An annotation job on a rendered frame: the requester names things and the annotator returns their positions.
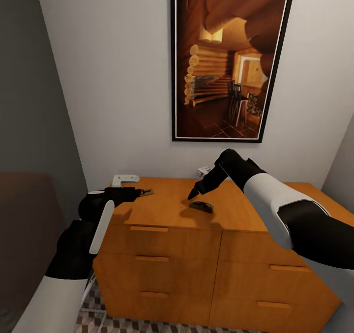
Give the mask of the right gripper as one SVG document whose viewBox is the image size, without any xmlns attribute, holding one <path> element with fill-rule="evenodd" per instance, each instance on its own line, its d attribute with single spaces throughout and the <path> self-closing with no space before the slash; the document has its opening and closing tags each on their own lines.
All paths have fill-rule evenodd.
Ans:
<svg viewBox="0 0 354 333">
<path fill-rule="evenodd" d="M 201 181 L 196 182 L 194 188 L 192 189 L 191 193 L 189 194 L 189 199 L 194 198 L 199 194 L 199 192 L 204 195 L 210 191 L 215 190 L 218 188 L 221 183 L 221 181 L 217 181 L 213 175 L 211 174 L 211 171 L 204 177 L 204 179 Z"/>
</svg>

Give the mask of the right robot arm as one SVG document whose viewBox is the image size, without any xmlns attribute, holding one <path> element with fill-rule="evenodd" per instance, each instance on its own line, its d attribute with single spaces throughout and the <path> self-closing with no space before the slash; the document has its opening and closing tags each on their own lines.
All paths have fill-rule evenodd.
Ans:
<svg viewBox="0 0 354 333">
<path fill-rule="evenodd" d="M 288 187 L 226 149 L 215 168 L 199 168 L 189 194 L 194 198 L 215 190 L 227 177 L 245 194 L 272 238 L 294 250 L 354 313 L 354 227 L 333 218 L 316 200 Z"/>
</svg>

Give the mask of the mousetrap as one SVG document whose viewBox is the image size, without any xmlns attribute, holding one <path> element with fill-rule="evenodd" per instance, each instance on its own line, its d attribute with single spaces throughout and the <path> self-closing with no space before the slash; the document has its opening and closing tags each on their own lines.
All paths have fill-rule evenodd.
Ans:
<svg viewBox="0 0 354 333">
<path fill-rule="evenodd" d="M 207 203 L 200 202 L 200 201 L 195 201 L 195 200 L 191 201 L 189 207 L 194 208 L 194 209 L 198 209 L 198 210 L 201 210 L 204 212 L 208 212 L 211 214 L 214 209 L 214 205 L 207 204 Z"/>
<path fill-rule="evenodd" d="M 142 190 L 140 197 L 146 196 L 146 195 L 153 195 L 153 194 L 154 194 L 153 189 Z"/>
</svg>

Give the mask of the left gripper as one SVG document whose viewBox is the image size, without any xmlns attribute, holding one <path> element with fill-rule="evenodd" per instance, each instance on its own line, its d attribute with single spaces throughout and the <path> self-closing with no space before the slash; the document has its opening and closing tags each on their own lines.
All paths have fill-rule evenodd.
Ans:
<svg viewBox="0 0 354 333">
<path fill-rule="evenodd" d="M 134 202 L 136 198 L 140 197 L 141 189 L 136 190 L 135 187 L 124 187 L 124 188 L 112 188 L 107 187 L 105 190 L 112 190 L 118 193 L 120 196 L 119 205 L 123 202 Z"/>
</svg>

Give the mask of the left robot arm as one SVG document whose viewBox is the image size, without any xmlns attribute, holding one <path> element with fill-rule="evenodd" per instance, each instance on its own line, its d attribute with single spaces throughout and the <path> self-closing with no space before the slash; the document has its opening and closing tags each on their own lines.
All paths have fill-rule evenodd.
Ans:
<svg viewBox="0 0 354 333">
<path fill-rule="evenodd" d="M 93 260 L 114 209 L 141 195 L 141 189 L 123 183 L 138 182 L 137 175 L 115 175 L 110 187 L 86 194 L 78 208 L 81 219 L 60 236 L 57 253 L 12 333 L 74 333 Z"/>
</svg>

